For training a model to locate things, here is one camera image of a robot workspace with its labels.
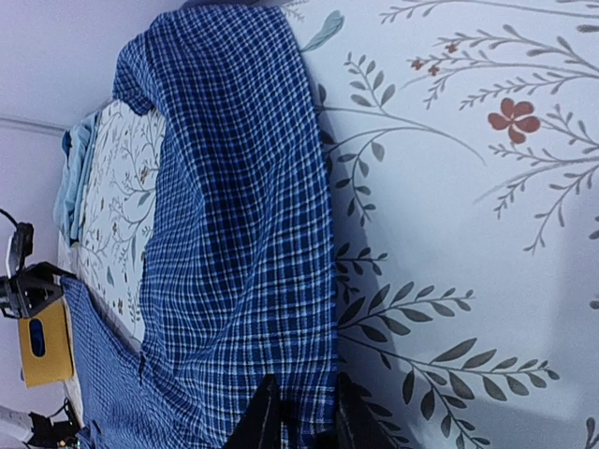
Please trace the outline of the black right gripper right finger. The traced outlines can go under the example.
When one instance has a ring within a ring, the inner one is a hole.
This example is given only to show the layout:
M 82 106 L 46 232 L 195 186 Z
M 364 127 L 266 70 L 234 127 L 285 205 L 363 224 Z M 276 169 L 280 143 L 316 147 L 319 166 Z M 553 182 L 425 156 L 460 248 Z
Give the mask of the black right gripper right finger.
M 371 414 L 349 376 L 337 376 L 335 427 L 341 449 L 388 449 L 393 444 Z

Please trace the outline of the blue checkered shirt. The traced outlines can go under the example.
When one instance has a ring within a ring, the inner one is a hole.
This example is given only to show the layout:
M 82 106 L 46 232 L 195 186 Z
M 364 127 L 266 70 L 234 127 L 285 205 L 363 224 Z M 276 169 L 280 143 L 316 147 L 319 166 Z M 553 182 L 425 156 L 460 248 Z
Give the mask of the blue checkered shirt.
M 281 445 L 333 428 L 331 200 L 310 83 L 275 7 L 159 15 L 120 52 L 113 96 L 166 123 L 133 352 L 63 279 L 84 448 L 219 448 L 266 375 Z

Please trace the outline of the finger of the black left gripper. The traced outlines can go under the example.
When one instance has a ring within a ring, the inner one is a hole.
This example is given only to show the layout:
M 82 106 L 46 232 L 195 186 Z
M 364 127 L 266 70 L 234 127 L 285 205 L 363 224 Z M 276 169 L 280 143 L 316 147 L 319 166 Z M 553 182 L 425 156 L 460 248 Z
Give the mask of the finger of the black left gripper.
M 1 277 L 1 313 L 9 319 L 30 319 L 64 295 L 60 280 L 75 274 L 48 262 Z

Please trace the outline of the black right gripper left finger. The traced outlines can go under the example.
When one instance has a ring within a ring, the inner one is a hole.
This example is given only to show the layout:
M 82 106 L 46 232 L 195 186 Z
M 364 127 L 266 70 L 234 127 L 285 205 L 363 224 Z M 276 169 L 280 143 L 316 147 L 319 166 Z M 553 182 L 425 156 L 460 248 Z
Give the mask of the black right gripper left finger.
M 266 375 L 224 449 L 281 447 L 280 393 L 276 377 Z

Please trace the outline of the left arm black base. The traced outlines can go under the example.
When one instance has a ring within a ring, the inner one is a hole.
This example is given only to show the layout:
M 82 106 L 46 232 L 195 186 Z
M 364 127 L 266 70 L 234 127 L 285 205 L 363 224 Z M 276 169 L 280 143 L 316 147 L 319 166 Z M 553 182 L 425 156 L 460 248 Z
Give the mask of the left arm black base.
M 51 416 L 29 413 L 32 436 L 23 442 L 27 448 L 80 448 L 79 421 L 69 399 Z

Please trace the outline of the light blue t-shirt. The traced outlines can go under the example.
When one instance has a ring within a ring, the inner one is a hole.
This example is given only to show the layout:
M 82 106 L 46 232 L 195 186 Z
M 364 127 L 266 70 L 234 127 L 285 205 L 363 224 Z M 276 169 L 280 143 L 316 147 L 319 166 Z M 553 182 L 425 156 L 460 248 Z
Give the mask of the light blue t-shirt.
M 99 116 L 98 111 L 88 115 L 66 130 L 62 138 L 65 161 L 52 217 L 69 245 L 78 242 L 82 232 L 81 205 L 91 173 Z

